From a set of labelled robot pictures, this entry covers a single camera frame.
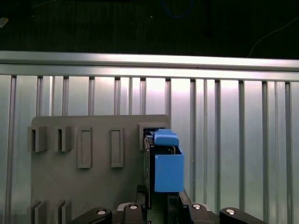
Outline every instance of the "cable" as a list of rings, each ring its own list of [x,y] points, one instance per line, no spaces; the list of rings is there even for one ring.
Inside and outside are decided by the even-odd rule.
[[[39,7],[39,6],[43,6],[45,4],[48,4],[48,3],[51,3],[51,2],[54,2],[54,1],[56,1],[56,0],[45,1],[45,2],[42,2],[40,4],[34,5],[34,6],[30,7],[30,8],[36,8],[36,7]]]
[[[266,36],[263,36],[261,39],[259,39],[259,40],[253,45],[253,47],[251,48],[251,51],[250,51],[250,53],[249,53],[249,55],[248,55],[247,57],[250,57],[250,56],[251,56],[254,47],[255,47],[260,41],[262,41],[262,40],[265,39],[266,37],[270,36],[271,34],[276,33],[276,32],[278,32],[278,31],[280,31],[280,30],[286,28],[286,27],[289,26],[291,23],[295,22],[297,19],[299,19],[299,16],[296,17],[295,19],[293,19],[292,21],[290,21],[289,23],[287,23],[286,25],[284,25],[282,28],[276,29],[276,30],[272,31],[271,33],[267,34]]]
[[[184,16],[188,15],[188,14],[191,12],[191,9],[193,8],[193,0],[191,0],[191,2],[190,2],[190,7],[189,7],[189,9],[188,9],[188,11],[187,11],[186,13],[184,13],[184,14],[182,14],[182,15],[173,15],[173,14],[171,14],[171,12],[170,12],[170,11],[168,10],[168,8],[166,7],[166,5],[165,5],[165,1],[164,1],[164,0],[161,0],[161,3],[162,3],[162,6],[163,6],[165,12],[166,12],[168,15],[170,15],[171,17],[173,17],[173,18],[182,18],[182,17],[184,17]]]

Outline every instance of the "screw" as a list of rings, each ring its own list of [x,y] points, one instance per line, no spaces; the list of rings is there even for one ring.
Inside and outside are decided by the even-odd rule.
[[[194,204],[194,205],[192,205],[192,207],[195,208],[195,209],[200,209],[201,208],[201,206],[199,204]]]
[[[230,214],[230,215],[234,215],[235,214],[235,211],[231,210],[231,209],[226,209],[225,212],[228,213],[228,214]]]
[[[130,209],[137,209],[137,206],[136,205],[131,205]]]
[[[105,215],[106,214],[106,211],[105,210],[100,210],[98,211],[98,215],[102,216],[102,215]]]

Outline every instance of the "aluminum rail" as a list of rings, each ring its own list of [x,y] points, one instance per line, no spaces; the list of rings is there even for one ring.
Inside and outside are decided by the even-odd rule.
[[[0,51],[0,63],[299,71],[298,60],[24,51]]]

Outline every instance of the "black background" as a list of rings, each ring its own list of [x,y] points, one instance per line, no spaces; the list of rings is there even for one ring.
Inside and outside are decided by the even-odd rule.
[[[0,0],[0,17],[10,19],[0,50],[246,57],[299,16],[299,0],[194,0],[183,18],[169,16],[161,0],[16,1]],[[190,0],[165,4],[180,15]],[[299,19],[251,57],[299,59]]]

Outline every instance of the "gray plastic board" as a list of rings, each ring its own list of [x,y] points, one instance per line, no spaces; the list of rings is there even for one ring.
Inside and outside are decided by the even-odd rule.
[[[166,115],[35,117],[28,128],[33,205],[28,220],[63,224],[95,207],[115,210],[133,202],[137,185],[144,183],[140,137],[147,127],[170,128],[170,120]],[[30,218],[33,211],[39,217]]]

